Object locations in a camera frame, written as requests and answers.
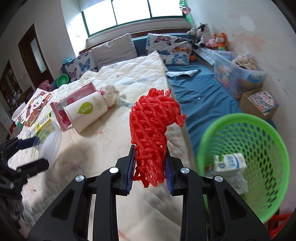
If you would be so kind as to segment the clear plastic round lid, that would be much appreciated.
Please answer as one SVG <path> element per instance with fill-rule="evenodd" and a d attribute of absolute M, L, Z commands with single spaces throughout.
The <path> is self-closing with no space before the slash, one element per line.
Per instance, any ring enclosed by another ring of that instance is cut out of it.
<path fill-rule="evenodd" d="M 46 159 L 53 166 L 62 141 L 62 131 L 51 121 L 37 133 L 31 149 L 31 160 Z"/>

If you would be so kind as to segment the yellow green juice carton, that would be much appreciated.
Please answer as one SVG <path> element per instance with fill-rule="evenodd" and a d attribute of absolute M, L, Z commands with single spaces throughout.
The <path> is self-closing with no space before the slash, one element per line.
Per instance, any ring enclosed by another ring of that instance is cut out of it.
<path fill-rule="evenodd" d="M 52 135 L 54 138 L 60 136 L 60 130 L 57 124 L 53 121 L 54 113 L 49 112 L 45 117 L 43 117 L 35 126 L 28 130 L 25 139 L 37 137 L 40 143 L 43 143 L 46 138 Z"/>

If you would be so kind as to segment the green plastic laundry basket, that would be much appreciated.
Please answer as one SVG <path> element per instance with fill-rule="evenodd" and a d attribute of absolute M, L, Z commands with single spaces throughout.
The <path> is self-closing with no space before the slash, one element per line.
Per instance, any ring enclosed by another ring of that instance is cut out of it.
<path fill-rule="evenodd" d="M 225 115 L 204 131 L 197 151 L 197 173 L 212 174 L 219 166 L 239 171 L 247 182 L 241 195 L 259 219 L 266 223 L 279 210 L 290 180 L 290 159 L 280 134 L 267 121 L 245 113 Z"/>

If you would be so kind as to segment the white paper cup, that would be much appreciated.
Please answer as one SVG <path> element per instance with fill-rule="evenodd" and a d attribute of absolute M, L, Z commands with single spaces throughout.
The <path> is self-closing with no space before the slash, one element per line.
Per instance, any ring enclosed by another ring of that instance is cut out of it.
<path fill-rule="evenodd" d="M 108 107 L 103 95 L 96 91 L 65 106 L 64 111 L 75 131 L 81 133 L 104 115 L 108 111 Z"/>

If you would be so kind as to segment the red foam fruit net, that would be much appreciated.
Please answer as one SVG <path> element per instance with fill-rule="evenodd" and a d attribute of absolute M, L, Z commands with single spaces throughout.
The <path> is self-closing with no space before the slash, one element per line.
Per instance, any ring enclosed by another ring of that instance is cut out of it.
<path fill-rule="evenodd" d="M 184 126 L 186 115 L 167 91 L 152 88 L 135 102 L 129 114 L 131 144 L 135 150 L 134 181 L 144 188 L 156 187 L 165 181 L 168 126 Z"/>

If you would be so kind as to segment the white red paper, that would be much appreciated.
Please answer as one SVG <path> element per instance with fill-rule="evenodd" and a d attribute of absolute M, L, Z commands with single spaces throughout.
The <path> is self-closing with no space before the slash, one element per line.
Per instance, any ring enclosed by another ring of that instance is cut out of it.
<path fill-rule="evenodd" d="M 119 105 L 119 91 L 114 85 L 106 85 L 99 92 L 103 96 L 108 108 Z"/>

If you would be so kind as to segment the grey knit glove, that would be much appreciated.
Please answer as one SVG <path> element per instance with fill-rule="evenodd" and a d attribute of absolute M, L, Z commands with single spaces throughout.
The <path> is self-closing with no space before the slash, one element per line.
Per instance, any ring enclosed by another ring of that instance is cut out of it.
<path fill-rule="evenodd" d="M 14 222 L 20 220 L 24 210 L 21 199 L 8 197 L 1 197 L 1 207 L 8 217 Z"/>

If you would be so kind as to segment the red panda picture book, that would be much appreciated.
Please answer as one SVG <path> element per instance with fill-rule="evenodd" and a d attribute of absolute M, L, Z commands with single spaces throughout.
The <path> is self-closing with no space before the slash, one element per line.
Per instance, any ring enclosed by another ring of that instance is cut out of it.
<path fill-rule="evenodd" d="M 41 110 L 49 102 L 52 96 L 53 92 L 48 92 L 37 88 L 19 115 L 18 121 L 22 125 L 30 127 L 35 122 Z"/>

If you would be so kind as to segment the red plastic stool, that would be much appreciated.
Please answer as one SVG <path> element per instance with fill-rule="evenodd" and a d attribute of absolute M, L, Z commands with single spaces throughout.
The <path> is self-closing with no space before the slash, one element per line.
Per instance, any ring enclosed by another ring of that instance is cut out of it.
<path fill-rule="evenodd" d="M 277 234 L 279 234 L 280 231 L 282 231 L 291 217 L 292 212 L 285 214 L 275 214 L 272 216 L 272 218 L 268 221 L 268 232 L 272 240 L 276 237 Z"/>

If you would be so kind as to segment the white milk carton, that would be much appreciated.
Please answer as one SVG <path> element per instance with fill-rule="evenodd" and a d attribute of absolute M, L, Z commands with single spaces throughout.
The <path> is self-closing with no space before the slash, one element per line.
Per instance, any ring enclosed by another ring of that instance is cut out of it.
<path fill-rule="evenodd" d="M 214 174 L 220 176 L 233 176 L 243 172 L 247 163 L 242 153 L 224 154 L 214 156 Z"/>

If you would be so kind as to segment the green plastic bowl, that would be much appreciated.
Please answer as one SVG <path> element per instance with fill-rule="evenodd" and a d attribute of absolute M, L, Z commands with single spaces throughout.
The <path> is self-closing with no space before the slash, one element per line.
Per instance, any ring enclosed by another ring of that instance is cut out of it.
<path fill-rule="evenodd" d="M 69 83 L 69 76 L 67 74 L 61 74 L 56 80 L 56 85 L 58 88 L 68 83 Z"/>

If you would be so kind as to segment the dark wooden door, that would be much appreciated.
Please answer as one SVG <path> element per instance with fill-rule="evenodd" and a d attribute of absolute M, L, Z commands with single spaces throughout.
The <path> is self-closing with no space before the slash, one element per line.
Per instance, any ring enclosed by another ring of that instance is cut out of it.
<path fill-rule="evenodd" d="M 54 79 L 41 51 L 35 24 L 32 24 L 24 34 L 18 43 L 18 48 L 34 87 L 47 80 L 52 83 Z"/>

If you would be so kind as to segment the butterfly print pillow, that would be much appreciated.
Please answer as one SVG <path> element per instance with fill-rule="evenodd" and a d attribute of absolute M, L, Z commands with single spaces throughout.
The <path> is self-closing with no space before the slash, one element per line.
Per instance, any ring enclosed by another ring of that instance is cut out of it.
<path fill-rule="evenodd" d="M 98 66 L 93 59 L 91 51 L 79 55 L 64 66 L 69 75 L 70 82 L 79 80 L 87 71 L 98 72 Z"/>
<path fill-rule="evenodd" d="M 187 38 L 149 33 L 145 53 L 157 51 L 166 65 L 189 65 L 193 41 Z"/>

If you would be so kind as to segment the brown cardboard box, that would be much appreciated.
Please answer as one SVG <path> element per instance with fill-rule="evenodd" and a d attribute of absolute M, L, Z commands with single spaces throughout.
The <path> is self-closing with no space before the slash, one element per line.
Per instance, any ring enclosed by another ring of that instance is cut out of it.
<path fill-rule="evenodd" d="M 278 102 L 268 90 L 255 89 L 243 93 L 239 108 L 246 114 L 251 114 L 263 120 L 271 119 L 278 109 Z"/>

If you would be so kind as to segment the blue bed sheet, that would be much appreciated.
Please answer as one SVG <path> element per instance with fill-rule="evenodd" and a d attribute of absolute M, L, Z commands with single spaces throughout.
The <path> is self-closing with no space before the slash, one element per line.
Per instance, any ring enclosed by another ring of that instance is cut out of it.
<path fill-rule="evenodd" d="M 171 88 L 186 114 L 194 156 L 197 156 L 199 142 L 206 128 L 216 119 L 231 113 L 242 113 L 239 101 L 233 99 L 214 78 L 214 72 L 200 62 L 190 65 L 168 65 L 168 71 L 197 70 L 194 76 L 169 77 Z"/>

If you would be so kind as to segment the colourful picture book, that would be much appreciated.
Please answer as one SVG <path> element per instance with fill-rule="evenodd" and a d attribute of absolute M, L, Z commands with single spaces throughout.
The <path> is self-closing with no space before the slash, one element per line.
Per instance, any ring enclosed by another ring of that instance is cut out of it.
<path fill-rule="evenodd" d="M 255 92 L 249 95 L 248 99 L 265 115 L 279 106 L 278 102 L 267 90 Z"/>

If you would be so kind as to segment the grey plain pillow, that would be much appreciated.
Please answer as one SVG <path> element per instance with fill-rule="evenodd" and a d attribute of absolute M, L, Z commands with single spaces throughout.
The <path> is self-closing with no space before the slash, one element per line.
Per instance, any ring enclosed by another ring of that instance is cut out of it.
<path fill-rule="evenodd" d="M 125 34 L 91 49 L 97 67 L 118 63 L 138 57 L 130 34 Z"/>

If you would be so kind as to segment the clear plastic storage bin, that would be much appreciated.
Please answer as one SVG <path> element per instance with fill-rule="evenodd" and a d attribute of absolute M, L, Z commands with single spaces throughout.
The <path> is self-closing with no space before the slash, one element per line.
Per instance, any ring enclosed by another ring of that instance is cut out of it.
<path fill-rule="evenodd" d="M 266 72 L 248 55 L 213 51 L 214 77 L 231 97 L 241 99 L 243 93 L 258 89 L 266 79 Z"/>

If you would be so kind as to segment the pink pig plush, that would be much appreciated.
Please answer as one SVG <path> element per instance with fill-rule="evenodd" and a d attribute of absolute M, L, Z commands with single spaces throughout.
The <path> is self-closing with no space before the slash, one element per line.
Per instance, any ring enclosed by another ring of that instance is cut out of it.
<path fill-rule="evenodd" d="M 213 50 L 217 50 L 218 49 L 218 43 L 215 41 L 215 39 L 210 39 L 207 43 L 206 43 L 206 47 L 213 49 Z"/>

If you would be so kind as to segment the orange fox plush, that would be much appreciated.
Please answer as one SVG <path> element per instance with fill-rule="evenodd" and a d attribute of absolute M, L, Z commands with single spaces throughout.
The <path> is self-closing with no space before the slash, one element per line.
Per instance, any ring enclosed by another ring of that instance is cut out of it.
<path fill-rule="evenodd" d="M 217 43 L 217 50 L 219 51 L 227 51 L 228 50 L 228 47 L 227 47 L 227 36 L 225 33 L 220 33 L 220 34 L 217 34 L 215 33 L 214 34 L 214 39 L 215 39 L 215 42 Z"/>

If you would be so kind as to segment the black white cow plush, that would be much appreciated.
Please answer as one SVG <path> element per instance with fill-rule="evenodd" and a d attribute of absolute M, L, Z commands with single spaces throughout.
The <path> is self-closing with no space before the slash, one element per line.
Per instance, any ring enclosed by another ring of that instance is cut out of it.
<path fill-rule="evenodd" d="M 208 27 L 208 24 L 200 24 L 197 28 L 197 36 L 200 38 L 199 42 L 197 42 L 195 45 L 197 48 L 199 47 L 206 47 L 209 40 L 212 39 L 212 35 L 210 33 L 210 29 Z"/>

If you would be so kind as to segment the window with green frame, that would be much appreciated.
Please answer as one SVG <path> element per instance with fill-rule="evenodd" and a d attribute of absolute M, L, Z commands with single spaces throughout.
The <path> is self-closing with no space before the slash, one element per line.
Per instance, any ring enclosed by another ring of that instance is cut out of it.
<path fill-rule="evenodd" d="M 146 20 L 184 18 L 179 1 L 79 1 L 89 37 Z"/>

